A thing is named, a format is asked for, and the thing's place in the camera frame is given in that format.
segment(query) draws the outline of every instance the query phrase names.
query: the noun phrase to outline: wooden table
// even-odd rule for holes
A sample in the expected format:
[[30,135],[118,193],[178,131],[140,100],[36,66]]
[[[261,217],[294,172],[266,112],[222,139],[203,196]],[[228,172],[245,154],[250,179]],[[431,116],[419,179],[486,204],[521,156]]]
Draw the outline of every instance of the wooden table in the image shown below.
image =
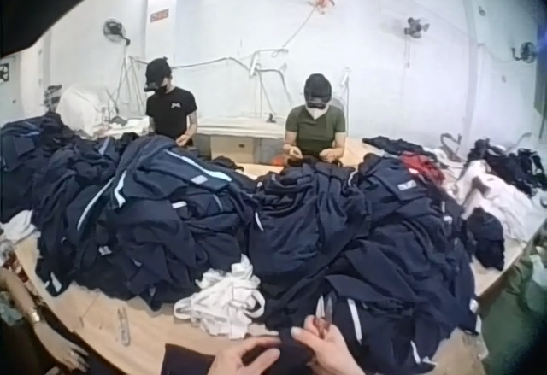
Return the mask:
[[[353,141],[346,149],[344,164],[361,162],[368,152],[377,152],[375,148],[360,145]],[[257,177],[268,171],[278,172],[281,167],[242,164],[244,172]],[[530,234],[541,227],[545,212],[538,211],[530,216],[528,223]],[[521,255],[522,247],[516,243],[507,243],[506,267],[509,268]],[[78,334],[104,359],[130,375],[157,375],[160,373],[166,343],[178,344],[203,354],[216,354],[226,346],[237,341],[225,337],[211,337],[199,328],[186,322],[175,321],[172,308],[165,307],[158,313],[152,313],[142,300],[129,302],[106,297],[98,291],[90,291],[71,285],[63,294],[54,298],[44,289],[34,274],[37,250],[36,238],[30,237],[16,247],[17,256],[25,268],[30,281],[44,298],[51,311],[70,330]],[[482,294],[502,276],[502,273],[485,270],[477,262],[473,263],[477,293]],[[129,323],[131,343],[124,346],[120,340],[118,308],[125,308]],[[263,334],[261,325],[252,325],[250,332]],[[474,358],[468,336],[454,331],[449,340],[441,343],[434,360],[438,363],[435,375],[475,375],[483,373]]]

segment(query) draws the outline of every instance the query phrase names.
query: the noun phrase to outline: black cap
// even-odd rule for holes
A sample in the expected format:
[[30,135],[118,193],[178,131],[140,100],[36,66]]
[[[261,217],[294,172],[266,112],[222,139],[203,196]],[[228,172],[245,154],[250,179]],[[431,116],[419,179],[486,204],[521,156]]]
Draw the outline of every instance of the black cap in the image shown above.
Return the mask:
[[304,85],[304,98],[306,101],[321,99],[327,103],[331,100],[331,97],[331,82],[321,73],[310,74]]
[[163,82],[165,78],[171,77],[171,67],[168,64],[167,57],[154,59],[146,66],[146,82],[157,83]]

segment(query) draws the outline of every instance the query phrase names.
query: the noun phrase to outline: black t-shirt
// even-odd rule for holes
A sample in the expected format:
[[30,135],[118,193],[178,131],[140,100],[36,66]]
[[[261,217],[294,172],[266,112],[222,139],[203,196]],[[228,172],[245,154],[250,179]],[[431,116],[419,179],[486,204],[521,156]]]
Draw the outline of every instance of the black t-shirt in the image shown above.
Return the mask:
[[146,115],[154,120],[156,133],[168,138],[182,136],[188,128],[188,116],[196,110],[194,95],[179,87],[164,95],[152,95],[146,101]]

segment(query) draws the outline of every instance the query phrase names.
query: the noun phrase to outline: worker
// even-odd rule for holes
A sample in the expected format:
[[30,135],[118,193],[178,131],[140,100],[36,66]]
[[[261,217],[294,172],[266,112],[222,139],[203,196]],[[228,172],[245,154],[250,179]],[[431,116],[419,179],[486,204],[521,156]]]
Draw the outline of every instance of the worker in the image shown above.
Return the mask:
[[344,112],[329,103],[331,98],[332,87],[326,77],[320,73],[310,75],[304,85],[306,103],[295,107],[285,123],[283,151],[290,165],[304,156],[335,163],[344,155]]
[[[314,373],[320,375],[365,375],[350,354],[344,337],[337,326],[326,323],[322,319],[309,316],[304,321],[303,328],[292,328],[292,337],[308,347],[314,354],[309,365]],[[260,375],[264,373],[279,358],[277,348],[279,339],[276,337],[252,337],[222,350],[210,367],[208,375]],[[244,356],[253,349],[264,349],[258,357],[247,366]]]
[[[0,267],[0,290],[6,290],[9,293],[9,296],[15,302],[18,310],[25,315],[32,325],[36,338],[44,345],[44,348],[50,353],[53,359],[63,364],[71,371],[80,370],[86,372],[87,353],[81,347],[75,343],[71,343],[51,328],[42,317],[36,303],[21,279],[9,269],[3,267]],[[2,368],[2,366],[0,366],[0,372],[10,374],[9,371],[4,372],[5,370],[5,367]]]
[[146,100],[150,132],[172,138],[180,147],[193,146],[197,132],[197,105],[191,92],[173,84],[167,59],[155,59],[146,67],[145,91],[154,91]]

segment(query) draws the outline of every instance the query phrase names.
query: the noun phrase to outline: bracelet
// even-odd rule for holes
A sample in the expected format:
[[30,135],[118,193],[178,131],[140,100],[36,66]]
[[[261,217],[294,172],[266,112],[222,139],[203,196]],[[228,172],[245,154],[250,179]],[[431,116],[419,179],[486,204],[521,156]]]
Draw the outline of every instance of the bracelet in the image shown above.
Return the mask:
[[28,317],[28,320],[32,326],[35,326],[36,324],[39,324],[40,322],[43,321],[42,315],[40,315],[40,313],[35,307],[30,308],[27,311],[26,316]]

